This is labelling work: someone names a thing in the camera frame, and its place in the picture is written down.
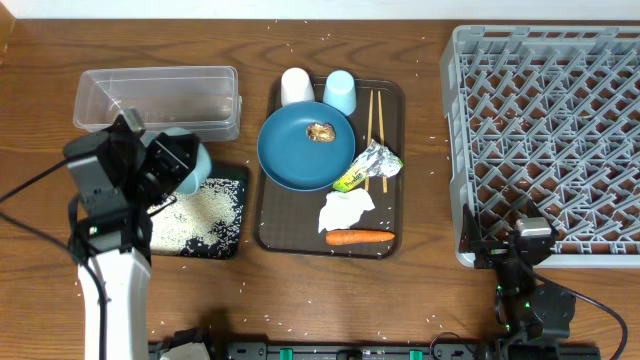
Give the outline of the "light blue bowl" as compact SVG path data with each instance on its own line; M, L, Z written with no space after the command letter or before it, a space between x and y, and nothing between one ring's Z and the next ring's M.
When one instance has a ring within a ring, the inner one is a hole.
M166 133L167 135L195 135L189 130L179 127L165 129L164 131L162 131L162 133ZM158 132L152 132L151 135L143 135L142 142L145 147L148 147L152 139L158 134ZM195 168L176 188L176 192L185 195L194 194L209 177L211 171L212 160L209 156L208 151L206 150L202 142L200 142L198 145Z

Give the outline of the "dark blue plate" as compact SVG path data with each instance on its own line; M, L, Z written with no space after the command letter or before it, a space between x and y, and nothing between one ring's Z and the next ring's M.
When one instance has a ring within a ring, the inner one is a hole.
M330 125L336 137L315 142L312 124ZM277 184L295 191L315 191L338 180L356 153L355 134L338 110L318 102L299 102L276 110L263 124L257 141L261 168Z

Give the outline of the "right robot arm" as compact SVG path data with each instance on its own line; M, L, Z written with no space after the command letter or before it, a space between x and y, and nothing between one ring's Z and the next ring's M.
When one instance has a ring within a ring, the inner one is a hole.
M485 240L470 208L463 207L459 251L475 255L476 269L492 269L498 285L494 297L504 335L479 345L476 359L558 359L559 342L570 335L575 296L539 281L533 267L551 255L557 230L532 202L526 215L504 240Z

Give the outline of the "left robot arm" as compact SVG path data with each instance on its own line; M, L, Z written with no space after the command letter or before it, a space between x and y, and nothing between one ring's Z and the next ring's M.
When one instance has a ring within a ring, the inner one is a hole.
M199 150L199 138L185 130L144 143L140 132L125 125L64 147L78 188L68 206L69 248L84 296L86 358L147 358L153 229L148 210L193 172Z

